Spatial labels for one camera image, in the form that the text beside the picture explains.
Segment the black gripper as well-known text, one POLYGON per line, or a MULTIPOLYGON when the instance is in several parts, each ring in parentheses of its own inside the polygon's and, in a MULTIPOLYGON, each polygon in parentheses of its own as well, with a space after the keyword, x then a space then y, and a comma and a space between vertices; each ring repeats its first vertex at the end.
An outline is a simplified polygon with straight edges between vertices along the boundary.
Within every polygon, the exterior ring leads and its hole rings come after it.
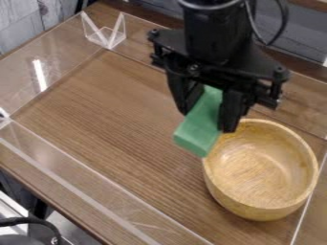
POLYGON ((223 90, 219 127, 236 131, 254 104, 275 108, 289 71, 259 49, 258 0, 178 0, 182 29, 152 29, 152 64, 164 68, 179 112, 187 115, 210 85, 223 90))

